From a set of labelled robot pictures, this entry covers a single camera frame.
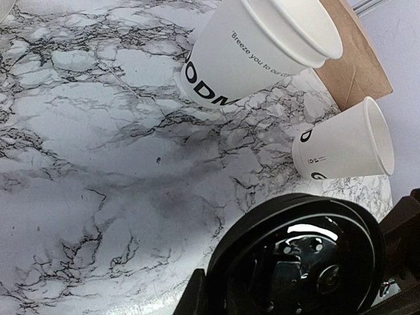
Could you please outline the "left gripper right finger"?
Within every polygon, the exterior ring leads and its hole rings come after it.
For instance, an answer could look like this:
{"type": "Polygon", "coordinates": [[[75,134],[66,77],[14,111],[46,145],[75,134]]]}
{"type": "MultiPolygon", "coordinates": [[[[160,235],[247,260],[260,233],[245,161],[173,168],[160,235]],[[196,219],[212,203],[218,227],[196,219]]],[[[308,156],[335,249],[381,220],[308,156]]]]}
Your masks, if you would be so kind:
{"type": "Polygon", "coordinates": [[[385,237],[385,278],[400,288],[381,302],[378,314],[419,313],[419,189],[403,197],[379,224],[385,237]]]}

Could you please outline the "brown paper bag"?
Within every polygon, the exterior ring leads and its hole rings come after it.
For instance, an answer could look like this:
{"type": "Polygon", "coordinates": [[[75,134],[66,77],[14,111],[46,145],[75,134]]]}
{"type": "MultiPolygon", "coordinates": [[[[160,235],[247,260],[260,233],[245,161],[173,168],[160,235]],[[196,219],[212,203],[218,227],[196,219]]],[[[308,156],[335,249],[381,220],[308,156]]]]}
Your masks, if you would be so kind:
{"type": "Polygon", "coordinates": [[[347,1],[323,0],[341,36],[343,55],[316,69],[339,109],[345,111],[370,96],[375,100],[393,93],[361,21],[347,1]]]}

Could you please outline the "stack of white paper cups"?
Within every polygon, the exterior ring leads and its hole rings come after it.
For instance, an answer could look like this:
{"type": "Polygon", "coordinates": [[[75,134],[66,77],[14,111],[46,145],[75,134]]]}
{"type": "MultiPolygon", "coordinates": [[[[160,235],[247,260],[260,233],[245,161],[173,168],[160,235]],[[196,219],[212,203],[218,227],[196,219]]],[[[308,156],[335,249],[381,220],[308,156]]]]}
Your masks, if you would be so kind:
{"type": "Polygon", "coordinates": [[[196,104],[221,108],[342,54],[320,1],[222,1],[186,57],[180,84],[196,104]]]}

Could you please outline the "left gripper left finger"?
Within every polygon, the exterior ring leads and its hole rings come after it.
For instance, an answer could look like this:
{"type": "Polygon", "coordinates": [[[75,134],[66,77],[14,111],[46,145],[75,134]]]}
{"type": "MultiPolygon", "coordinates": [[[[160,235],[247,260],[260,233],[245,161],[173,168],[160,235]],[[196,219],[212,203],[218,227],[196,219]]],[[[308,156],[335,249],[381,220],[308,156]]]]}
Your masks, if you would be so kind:
{"type": "Polygon", "coordinates": [[[207,282],[204,269],[195,269],[173,315],[206,315],[209,313],[207,282]]]}

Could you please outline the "single white paper cup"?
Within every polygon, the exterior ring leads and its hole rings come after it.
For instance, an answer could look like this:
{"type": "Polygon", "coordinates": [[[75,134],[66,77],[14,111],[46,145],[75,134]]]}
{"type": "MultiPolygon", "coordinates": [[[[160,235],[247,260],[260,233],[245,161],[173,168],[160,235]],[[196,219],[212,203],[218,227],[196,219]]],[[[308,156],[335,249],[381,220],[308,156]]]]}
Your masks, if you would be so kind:
{"type": "Polygon", "coordinates": [[[395,168],[389,127],[370,96],[301,133],[291,153],[296,170],[306,179],[391,176],[395,168]]]}

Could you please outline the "black plastic cup lid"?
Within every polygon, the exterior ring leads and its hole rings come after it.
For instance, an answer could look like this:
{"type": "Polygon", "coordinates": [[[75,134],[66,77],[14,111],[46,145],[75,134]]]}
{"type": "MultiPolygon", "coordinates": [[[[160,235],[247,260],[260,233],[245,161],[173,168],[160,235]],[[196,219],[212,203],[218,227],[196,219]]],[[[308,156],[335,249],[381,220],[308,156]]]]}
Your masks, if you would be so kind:
{"type": "Polygon", "coordinates": [[[384,269],[384,237],[365,207],[286,194],[254,207],[216,246],[209,311],[228,313],[233,281],[259,314],[357,314],[373,304],[384,269]]]}

